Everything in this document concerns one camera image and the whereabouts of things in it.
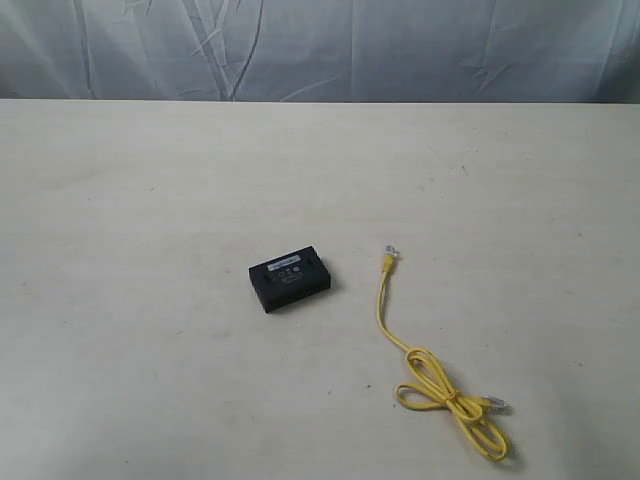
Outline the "grey wrinkled backdrop cloth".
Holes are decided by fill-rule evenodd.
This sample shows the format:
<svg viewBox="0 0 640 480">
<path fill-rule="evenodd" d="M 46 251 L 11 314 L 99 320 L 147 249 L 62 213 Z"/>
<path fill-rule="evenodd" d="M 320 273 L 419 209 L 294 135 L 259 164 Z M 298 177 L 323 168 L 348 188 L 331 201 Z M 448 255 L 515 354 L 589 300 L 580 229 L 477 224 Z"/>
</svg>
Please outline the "grey wrinkled backdrop cloth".
<svg viewBox="0 0 640 480">
<path fill-rule="evenodd" d="M 635 1 L 5 1 L 5 98 L 639 99 Z"/>
</svg>

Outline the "black network switch box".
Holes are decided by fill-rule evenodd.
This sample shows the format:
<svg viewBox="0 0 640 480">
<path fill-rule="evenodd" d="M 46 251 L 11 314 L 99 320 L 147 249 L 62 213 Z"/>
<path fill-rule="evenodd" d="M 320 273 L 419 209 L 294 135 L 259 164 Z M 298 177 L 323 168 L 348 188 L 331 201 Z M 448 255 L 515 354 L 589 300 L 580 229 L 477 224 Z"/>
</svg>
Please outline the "black network switch box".
<svg viewBox="0 0 640 480">
<path fill-rule="evenodd" d="M 313 246 L 252 266 L 248 275 L 265 313 L 329 290 L 332 283 Z"/>
</svg>

